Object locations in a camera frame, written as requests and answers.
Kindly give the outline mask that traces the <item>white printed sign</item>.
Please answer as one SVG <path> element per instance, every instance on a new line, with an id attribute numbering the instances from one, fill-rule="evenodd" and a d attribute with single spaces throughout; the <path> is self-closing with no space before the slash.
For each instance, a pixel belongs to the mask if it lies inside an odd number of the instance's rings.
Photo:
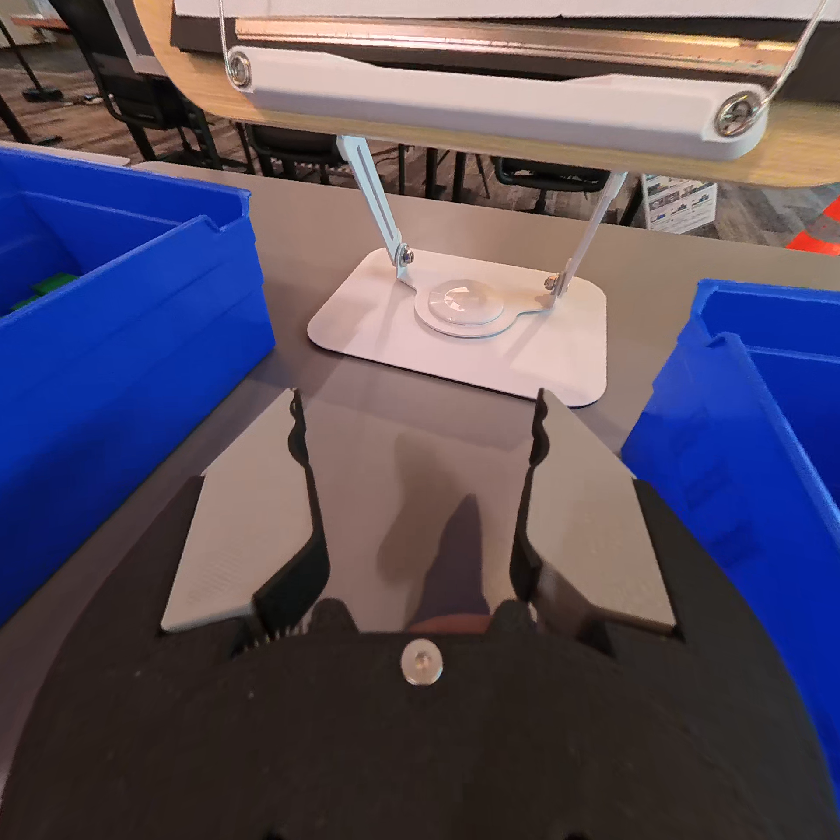
<path id="1" fill-rule="evenodd" d="M 647 230 L 681 235 L 715 221 L 717 183 L 650 174 L 641 183 Z"/>

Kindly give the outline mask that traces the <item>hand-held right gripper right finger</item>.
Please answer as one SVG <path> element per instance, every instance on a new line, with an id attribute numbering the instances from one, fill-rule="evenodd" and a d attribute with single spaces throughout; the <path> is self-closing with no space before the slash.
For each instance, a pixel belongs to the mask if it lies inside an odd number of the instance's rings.
<path id="1" fill-rule="evenodd" d="M 517 598 L 557 634 L 582 638 L 603 622 L 663 635 L 676 627 L 633 473 L 546 389 L 509 574 Z"/>

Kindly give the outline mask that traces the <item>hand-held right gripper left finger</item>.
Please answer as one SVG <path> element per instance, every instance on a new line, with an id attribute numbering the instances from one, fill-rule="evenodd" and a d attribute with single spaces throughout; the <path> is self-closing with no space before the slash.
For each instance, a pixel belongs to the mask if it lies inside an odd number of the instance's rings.
<path id="1" fill-rule="evenodd" d="M 330 561 L 297 389 L 282 392 L 204 471 L 161 629 L 244 620 L 285 636 Z"/>

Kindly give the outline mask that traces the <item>black office chair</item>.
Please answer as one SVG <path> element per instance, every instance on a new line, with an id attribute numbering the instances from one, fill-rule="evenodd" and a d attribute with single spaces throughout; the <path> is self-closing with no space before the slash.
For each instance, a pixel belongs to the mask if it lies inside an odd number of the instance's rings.
<path id="1" fill-rule="evenodd" d="M 609 171 L 567 164 L 492 159 L 499 184 L 495 203 L 513 211 L 587 220 Z"/>
<path id="2" fill-rule="evenodd" d="M 105 2 L 51 2 L 79 46 L 107 111 L 125 124 L 145 161 L 157 156 L 147 130 L 178 132 L 182 152 L 169 161 L 223 168 L 203 110 L 186 99 L 168 77 L 137 72 Z"/>

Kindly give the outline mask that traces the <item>orange traffic cone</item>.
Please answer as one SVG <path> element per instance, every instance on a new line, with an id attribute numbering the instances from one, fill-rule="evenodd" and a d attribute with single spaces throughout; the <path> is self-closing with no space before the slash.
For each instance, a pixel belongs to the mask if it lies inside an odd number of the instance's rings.
<path id="1" fill-rule="evenodd" d="M 839 197 L 799 234 L 786 249 L 825 256 L 839 256 Z"/>

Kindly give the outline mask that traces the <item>blue plastic bin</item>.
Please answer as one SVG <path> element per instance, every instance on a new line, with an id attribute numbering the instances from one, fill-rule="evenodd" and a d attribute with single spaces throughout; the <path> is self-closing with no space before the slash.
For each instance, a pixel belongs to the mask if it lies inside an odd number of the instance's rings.
<path id="1" fill-rule="evenodd" d="M 839 783 L 839 296 L 704 279 L 623 446 L 751 605 Z"/>
<path id="2" fill-rule="evenodd" d="M 2 150 L 2 624 L 275 346 L 249 199 Z"/>

